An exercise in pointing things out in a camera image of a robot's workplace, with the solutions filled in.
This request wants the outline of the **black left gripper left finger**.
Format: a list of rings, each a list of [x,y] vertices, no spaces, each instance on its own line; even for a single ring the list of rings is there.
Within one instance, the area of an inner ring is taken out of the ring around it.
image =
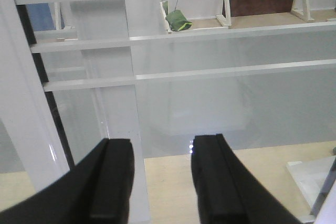
[[[72,170],[1,212],[1,223],[128,223],[134,178],[129,139],[103,139]]]

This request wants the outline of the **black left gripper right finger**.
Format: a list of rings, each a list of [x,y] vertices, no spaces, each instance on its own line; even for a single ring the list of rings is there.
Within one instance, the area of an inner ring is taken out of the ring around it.
[[[242,164],[222,134],[194,138],[191,171],[201,223],[300,223]]]

